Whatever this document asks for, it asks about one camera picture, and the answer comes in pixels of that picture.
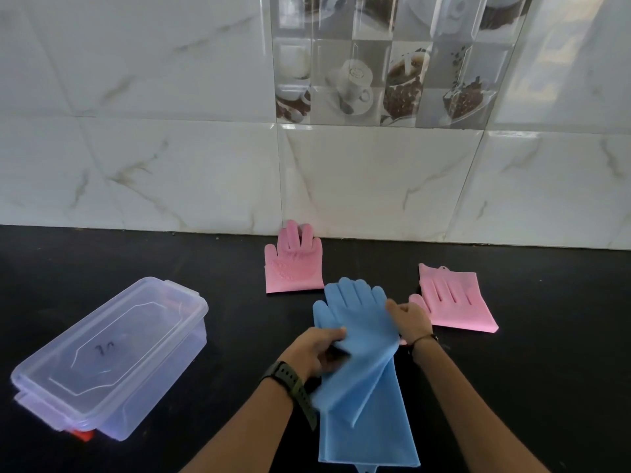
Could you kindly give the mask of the person's right forearm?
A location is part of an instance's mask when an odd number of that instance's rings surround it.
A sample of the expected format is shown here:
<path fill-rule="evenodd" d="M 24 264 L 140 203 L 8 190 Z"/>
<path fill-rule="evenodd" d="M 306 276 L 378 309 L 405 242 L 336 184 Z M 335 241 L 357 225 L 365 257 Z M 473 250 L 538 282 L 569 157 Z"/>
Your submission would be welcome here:
<path fill-rule="evenodd" d="M 489 408 L 436 341 L 421 341 L 413 358 L 451 427 L 469 473 L 550 473 Z"/>

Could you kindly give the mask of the person's left forearm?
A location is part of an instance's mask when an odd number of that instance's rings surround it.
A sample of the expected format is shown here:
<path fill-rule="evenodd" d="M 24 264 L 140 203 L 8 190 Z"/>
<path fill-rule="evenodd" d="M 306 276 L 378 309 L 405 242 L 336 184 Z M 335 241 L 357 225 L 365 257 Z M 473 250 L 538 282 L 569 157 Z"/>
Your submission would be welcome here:
<path fill-rule="evenodd" d="M 180 473 L 269 473 L 293 408 L 286 388 L 265 378 Z"/>

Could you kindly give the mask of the pink silicone glove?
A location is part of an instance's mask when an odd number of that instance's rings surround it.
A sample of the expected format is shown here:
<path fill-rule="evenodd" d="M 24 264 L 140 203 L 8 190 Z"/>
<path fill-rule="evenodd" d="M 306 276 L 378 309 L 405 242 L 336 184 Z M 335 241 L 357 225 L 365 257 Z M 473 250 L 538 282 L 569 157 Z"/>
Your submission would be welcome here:
<path fill-rule="evenodd" d="M 446 267 L 419 264 L 421 294 L 411 303 L 428 314 L 433 326 L 495 333 L 499 326 L 482 298 L 475 272 L 454 272 Z"/>
<path fill-rule="evenodd" d="M 264 248 L 266 294 L 324 289 L 322 242 L 310 224 L 289 220 Z"/>

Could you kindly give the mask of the black wristband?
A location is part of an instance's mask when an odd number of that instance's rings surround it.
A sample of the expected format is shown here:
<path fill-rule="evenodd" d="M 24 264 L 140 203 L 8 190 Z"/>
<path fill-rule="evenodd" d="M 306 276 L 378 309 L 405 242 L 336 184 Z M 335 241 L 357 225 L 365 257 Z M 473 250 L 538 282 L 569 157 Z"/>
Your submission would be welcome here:
<path fill-rule="evenodd" d="M 423 335 L 423 336 L 415 339 L 413 342 L 410 342 L 408 344 L 408 352 L 409 352 L 409 354 L 412 355 L 416 345 L 419 344 L 421 341 L 424 341 L 424 340 L 433 340 L 433 341 L 436 341 L 439 344 L 439 340 L 438 340 L 438 337 L 437 337 L 436 334 L 433 334 L 433 333 L 426 334 L 426 335 Z"/>

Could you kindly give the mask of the person's right hand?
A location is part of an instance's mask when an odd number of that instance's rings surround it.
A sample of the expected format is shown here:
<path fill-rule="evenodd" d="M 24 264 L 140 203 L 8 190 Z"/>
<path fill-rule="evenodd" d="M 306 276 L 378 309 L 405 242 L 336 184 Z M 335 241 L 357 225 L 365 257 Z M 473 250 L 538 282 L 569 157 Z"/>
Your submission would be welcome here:
<path fill-rule="evenodd" d="M 433 333 L 428 315 L 416 303 L 405 303 L 405 321 L 393 322 L 407 345 L 423 335 Z"/>

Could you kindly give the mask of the black wrist watch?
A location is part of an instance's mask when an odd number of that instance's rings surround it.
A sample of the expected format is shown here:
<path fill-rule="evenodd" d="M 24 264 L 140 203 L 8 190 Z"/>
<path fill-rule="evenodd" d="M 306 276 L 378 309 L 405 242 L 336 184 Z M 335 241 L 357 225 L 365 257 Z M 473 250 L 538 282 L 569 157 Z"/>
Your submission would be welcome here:
<path fill-rule="evenodd" d="M 310 429 L 315 431 L 318 426 L 318 413 L 316 413 L 304 383 L 296 371 L 287 362 L 277 360 L 265 371 L 259 382 L 267 378 L 272 379 L 286 390 L 293 403 L 302 411 Z"/>

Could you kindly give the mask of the blue silicone glove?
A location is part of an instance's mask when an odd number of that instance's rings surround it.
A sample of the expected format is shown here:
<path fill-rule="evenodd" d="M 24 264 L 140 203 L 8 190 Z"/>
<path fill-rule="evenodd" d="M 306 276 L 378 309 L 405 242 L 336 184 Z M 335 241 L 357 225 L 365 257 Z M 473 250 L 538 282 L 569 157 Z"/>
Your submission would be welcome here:
<path fill-rule="evenodd" d="M 353 465 L 358 473 L 420 466 L 393 359 L 353 426 L 338 408 L 321 415 L 318 461 Z"/>
<path fill-rule="evenodd" d="M 382 287 L 364 280 L 341 278 L 324 288 L 326 300 L 313 305 L 314 322 L 321 328 L 344 327 L 346 337 L 333 346 L 348 354 L 327 374 L 313 396 L 323 414 L 355 427 L 368 399 L 399 346 L 399 333 L 386 311 Z"/>

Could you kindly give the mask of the person's left hand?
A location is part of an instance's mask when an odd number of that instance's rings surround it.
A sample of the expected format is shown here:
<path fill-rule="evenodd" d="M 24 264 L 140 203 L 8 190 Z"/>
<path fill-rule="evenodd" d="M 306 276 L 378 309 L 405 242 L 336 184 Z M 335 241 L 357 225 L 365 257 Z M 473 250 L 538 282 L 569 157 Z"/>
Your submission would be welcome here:
<path fill-rule="evenodd" d="M 287 362 L 300 376 L 304 384 L 323 373 L 335 372 L 349 358 L 344 355 L 335 356 L 335 354 L 327 353 L 334 343 L 319 342 L 319 329 L 317 327 L 308 328 L 278 358 L 278 360 Z"/>

